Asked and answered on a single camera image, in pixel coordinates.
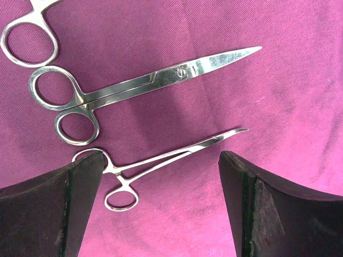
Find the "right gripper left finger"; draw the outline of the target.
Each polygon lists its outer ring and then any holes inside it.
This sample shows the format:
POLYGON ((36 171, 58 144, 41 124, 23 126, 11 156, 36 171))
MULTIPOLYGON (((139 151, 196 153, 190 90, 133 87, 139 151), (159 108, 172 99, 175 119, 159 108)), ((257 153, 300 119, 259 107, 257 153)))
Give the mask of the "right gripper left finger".
POLYGON ((1 256, 78 256, 104 170, 99 152, 1 189, 1 256))

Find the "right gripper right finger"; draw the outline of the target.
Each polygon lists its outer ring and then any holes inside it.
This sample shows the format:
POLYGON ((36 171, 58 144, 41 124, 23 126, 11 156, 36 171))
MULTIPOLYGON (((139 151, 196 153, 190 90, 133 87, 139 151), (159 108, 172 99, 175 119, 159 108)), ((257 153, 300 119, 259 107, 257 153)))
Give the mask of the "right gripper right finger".
POLYGON ((219 173, 237 256, 342 256, 342 197, 264 170, 234 152, 219 173))

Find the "metal surgical scissors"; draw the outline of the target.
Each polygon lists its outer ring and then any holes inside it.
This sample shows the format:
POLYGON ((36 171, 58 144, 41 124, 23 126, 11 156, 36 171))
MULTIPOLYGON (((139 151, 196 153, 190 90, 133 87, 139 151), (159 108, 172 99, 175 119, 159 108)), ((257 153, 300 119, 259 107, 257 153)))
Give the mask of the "metal surgical scissors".
POLYGON ((54 128, 59 138, 70 145, 85 146, 93 142, 99 135, 100 127, 94 114, 95 109, 215 71, 261 49, 261 46, 256 46, 201 57, 123 81, 91 93, 84 93, 69 71, 58 66, 49 65, 41 67, 32 73, 28 83, 29 91, 39 105, 48 110, 59 111, 54 123, 54 128), (60 73, 71 81, 74 93, 69 103, 53 105, 46 102, 40 96, 36 83, 40 76, 49 72, 60 73), (62 129, 62 119, 70 114, 83 115, 92 122, 94 132, 89 139, 83 141, 74 140, 65 134, 62 129))

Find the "purple cloth wrap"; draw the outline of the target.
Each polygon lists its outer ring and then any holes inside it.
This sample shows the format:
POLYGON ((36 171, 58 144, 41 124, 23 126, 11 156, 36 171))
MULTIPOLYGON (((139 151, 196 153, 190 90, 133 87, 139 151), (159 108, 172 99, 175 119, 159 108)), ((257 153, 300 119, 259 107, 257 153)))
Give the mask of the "purple cloth wrap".
POLYGON ((342 1, 61 1, 44 14, 54 64, 88 93, 234 49, 260 51, 214 72, 95 111, 117 165, 233 128, 247 131, 149 173, 139 204, 108 210, 103 176, 80 256, 235 256, 221 151, 342 194, 342 1))

